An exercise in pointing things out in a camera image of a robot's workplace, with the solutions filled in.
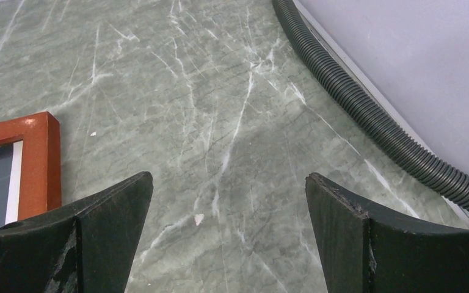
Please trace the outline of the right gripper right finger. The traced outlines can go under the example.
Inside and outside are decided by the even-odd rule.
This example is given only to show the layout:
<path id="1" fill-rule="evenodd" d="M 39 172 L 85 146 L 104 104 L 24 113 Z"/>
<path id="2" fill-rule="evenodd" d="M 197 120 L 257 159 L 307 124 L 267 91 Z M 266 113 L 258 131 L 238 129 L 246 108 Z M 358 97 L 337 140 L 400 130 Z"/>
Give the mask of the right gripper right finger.
<path id="1" fill-rule="evenodd" d="M 469 292 L 469 230 L 400 213 L 318 173 L 305 193 L 329 292 Z"/>

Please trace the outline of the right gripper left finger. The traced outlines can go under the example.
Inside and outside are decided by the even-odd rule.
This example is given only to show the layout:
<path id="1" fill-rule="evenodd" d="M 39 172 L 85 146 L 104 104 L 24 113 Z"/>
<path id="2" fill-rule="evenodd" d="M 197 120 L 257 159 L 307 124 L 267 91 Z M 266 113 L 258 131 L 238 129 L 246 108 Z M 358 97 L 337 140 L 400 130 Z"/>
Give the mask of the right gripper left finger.
<path id="1" fill-rule="evenodd" d="M 153 177 L 140 172 L 101 192 L 0 228 L 0 292 L 123 292 Z"/>

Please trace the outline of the wooden picture frame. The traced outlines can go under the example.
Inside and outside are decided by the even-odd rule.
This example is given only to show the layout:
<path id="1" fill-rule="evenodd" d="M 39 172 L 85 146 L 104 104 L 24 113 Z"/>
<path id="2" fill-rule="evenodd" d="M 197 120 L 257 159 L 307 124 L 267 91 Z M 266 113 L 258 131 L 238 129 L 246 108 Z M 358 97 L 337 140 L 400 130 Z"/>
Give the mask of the wooden picture frame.
<path id="1" fill-rule="evenodd" d="M 0 146 L 22 143 L 12 164 L 20 171 L 16 200 L 7 202 L 6 223 L 28 219 L 61 207 L 60 124 L 49 112 L 0 122 Z"/>

